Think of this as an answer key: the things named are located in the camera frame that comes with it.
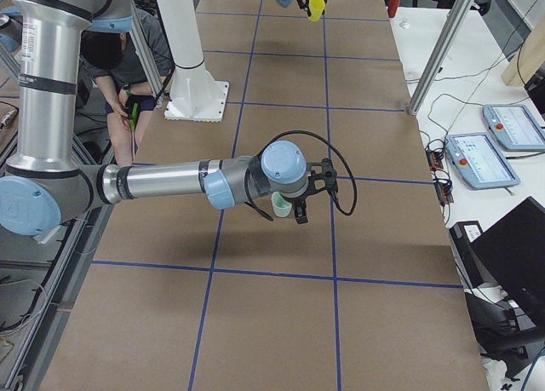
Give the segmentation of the yellow plastic cup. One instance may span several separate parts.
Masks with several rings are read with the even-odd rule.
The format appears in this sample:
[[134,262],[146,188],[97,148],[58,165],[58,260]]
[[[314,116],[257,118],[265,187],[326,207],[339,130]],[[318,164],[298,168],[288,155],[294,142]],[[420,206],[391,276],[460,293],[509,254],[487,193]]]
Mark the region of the yellow plastic cup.
[[308,19],[312,22],[319,21],[324,14],[326,1],[325,0],[308,0]]

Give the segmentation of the light green plastic cup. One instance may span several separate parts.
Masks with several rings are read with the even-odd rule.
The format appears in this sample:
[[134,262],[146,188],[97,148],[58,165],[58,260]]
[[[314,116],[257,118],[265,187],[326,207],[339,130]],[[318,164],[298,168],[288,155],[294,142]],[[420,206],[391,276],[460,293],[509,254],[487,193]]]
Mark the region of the light green plastic cup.
[[287,218],[292,210],[292,203],[287,201],[279,192],[274,192],[271,196],[272,210],[276,217]]

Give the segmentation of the brown paper table mat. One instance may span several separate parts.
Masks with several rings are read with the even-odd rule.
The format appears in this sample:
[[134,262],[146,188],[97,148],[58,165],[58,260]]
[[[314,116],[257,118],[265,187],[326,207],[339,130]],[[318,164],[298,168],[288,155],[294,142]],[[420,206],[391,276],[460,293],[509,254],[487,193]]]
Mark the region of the brown paper table mat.
[[478,346],[382,0],[308,21],[274,0],[201,0],[219,123],[152,120],[140,164],[254,155],[275,135],[338,148],[339,214],[267,221],[206,197],[117,205],[44,390],[485,390]]

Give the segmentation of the black small computer box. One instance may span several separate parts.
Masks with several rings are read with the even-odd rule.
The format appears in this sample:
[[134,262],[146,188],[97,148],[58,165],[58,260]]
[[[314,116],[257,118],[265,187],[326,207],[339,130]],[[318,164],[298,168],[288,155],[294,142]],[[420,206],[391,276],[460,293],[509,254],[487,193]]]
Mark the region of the black small computer box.
[[469,288],[482,285],[484,266],[473,250],[473,242],[483,233],[478,221],[458,221],[449,228],[450,242],[456,265],[460,268],[462,280]]

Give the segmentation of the near blue teach pendant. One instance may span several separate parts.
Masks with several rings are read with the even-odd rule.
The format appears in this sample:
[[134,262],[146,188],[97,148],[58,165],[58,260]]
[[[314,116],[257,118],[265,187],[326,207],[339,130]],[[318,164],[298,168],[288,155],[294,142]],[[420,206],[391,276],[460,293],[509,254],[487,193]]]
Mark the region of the near blue teach pendant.
[[464,182],[475,190],[515,187],[520,178],[485,132],[447,135],[445,150]]

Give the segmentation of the blue teach pendant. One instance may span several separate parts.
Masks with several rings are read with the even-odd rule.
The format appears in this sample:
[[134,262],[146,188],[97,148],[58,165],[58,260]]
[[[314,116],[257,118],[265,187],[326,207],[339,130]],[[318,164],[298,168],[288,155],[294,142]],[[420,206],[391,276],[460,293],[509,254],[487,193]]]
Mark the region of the blue teach pendant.
[[505,150],[544,151],[544,130],[527,106],[485,105],[482,113],[490,132]]
[[445,150],[464,182],[475,190],[515,187],[520,178],[485,132],[447,135]]

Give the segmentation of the seated person in grey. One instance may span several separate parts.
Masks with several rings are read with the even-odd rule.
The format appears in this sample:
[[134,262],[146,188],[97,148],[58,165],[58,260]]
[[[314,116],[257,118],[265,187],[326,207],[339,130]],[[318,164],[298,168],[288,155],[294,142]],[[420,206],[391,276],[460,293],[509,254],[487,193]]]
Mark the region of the seated person in grey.
[[83,64],[105,98],[110,142],[117,165],[133,163],[157,102],[130,32],[85,31]]

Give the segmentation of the black monitor on table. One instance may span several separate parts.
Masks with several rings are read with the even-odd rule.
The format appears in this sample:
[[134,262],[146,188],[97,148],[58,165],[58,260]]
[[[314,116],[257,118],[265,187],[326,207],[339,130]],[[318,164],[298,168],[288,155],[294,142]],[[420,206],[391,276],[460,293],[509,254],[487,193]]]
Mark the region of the black monitor on table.
[[535,325],[544,324],[544,207],[528,197],[472,242],[474,254]]

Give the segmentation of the far blue teach pendant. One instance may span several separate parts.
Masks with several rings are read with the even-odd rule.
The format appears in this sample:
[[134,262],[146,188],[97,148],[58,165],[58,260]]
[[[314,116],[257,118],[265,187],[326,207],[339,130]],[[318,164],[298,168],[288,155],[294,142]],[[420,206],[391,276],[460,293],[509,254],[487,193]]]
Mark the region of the far blue teach pendant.
[[490,132],[505,150],[544,151],[544,130],[527,106],[485,105],[482,113]]

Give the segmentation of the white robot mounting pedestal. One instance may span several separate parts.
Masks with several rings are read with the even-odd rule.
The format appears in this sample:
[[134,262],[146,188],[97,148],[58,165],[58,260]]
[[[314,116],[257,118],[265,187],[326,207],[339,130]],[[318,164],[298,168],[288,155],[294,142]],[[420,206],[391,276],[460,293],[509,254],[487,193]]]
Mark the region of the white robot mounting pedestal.
[[157,0],[175,70],[165,117],[170,120],[220,122],[229,83],[208,72],[193,0]]

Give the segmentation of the aluminium frame post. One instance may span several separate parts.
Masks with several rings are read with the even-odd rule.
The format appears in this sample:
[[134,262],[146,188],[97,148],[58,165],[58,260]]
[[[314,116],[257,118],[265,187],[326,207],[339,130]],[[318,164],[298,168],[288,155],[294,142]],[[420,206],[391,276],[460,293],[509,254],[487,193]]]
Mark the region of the aluminium frame post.
[[406,107],[406,111],[411,116],[417,115],[422,106],[472,3],[473,0],[455,0],[452,9],[448,12],[439,38],[418,81],[416,89],[410,98],[410,102]]

